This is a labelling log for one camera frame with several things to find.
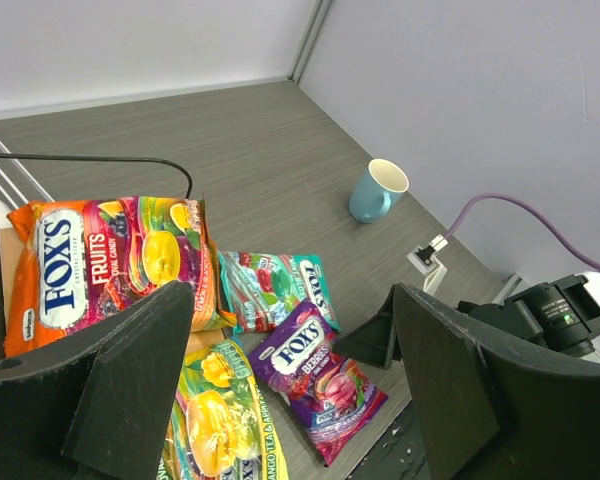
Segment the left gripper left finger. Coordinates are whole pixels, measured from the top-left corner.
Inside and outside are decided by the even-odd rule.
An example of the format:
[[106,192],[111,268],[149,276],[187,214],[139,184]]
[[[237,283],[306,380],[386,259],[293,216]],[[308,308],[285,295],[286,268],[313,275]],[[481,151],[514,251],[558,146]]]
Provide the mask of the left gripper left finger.
[[0,479],[153,479],[193,313],[171,282],[100,323],[0,360]]

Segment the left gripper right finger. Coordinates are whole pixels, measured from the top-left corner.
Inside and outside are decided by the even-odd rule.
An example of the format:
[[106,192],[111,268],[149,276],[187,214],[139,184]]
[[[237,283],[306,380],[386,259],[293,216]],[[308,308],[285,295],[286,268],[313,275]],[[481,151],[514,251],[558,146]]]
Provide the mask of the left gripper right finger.
[[335,351],[377,368],[404,365],[435,479],[600,479],[600,363],[401,283]]

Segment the green Fox's candy bag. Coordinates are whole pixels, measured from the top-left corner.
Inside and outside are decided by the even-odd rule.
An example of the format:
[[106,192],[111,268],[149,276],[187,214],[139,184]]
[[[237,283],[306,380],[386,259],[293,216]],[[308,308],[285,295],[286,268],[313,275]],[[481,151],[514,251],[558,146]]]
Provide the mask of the green Fox's candy bag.
[[155,477],[289,477],[272,415],[238,338],[185,357]]

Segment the orange Fox's fruits candy bag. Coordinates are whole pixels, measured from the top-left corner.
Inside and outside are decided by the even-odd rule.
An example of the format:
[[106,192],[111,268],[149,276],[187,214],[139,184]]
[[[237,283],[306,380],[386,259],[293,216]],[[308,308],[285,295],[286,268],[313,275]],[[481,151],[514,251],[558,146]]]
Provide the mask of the orange Fox's fruits candy bag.
[[4,340],[8,357],[95,325],[173,281],[191,288],[192,333],[237,323],[222,302],[202,200],[33,201],[7,217],[23,244]]

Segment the purple Fox's berries candy bag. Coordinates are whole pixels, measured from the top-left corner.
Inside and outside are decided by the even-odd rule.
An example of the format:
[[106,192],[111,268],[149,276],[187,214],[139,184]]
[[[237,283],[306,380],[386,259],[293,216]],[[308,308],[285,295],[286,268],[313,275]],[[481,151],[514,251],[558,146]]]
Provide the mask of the purple Fox's berries candy bag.
[[255,375],[296,415],[327,465],[388,399],[356,361],[334,350],[336,332],[305,299],[248,355]]

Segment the teal Fox's candy bag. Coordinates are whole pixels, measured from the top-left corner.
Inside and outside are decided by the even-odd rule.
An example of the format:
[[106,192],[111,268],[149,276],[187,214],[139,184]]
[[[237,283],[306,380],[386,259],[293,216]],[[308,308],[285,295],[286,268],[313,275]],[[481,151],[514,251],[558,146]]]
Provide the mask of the teal Fox's candy bag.
[[234,333],[271,332],[304,300],[340,329],[319,256],[223,251],[218,259]]

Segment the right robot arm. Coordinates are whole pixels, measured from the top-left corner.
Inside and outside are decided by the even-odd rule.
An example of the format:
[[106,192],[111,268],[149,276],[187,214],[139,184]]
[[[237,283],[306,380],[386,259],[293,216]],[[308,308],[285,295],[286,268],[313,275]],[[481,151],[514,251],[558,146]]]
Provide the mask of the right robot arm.
[[600,336],[600,305],[585,288],[584,275],[544,282],[503,303],[461,301],[457,310],[530,343],[583,358],[595,351]]

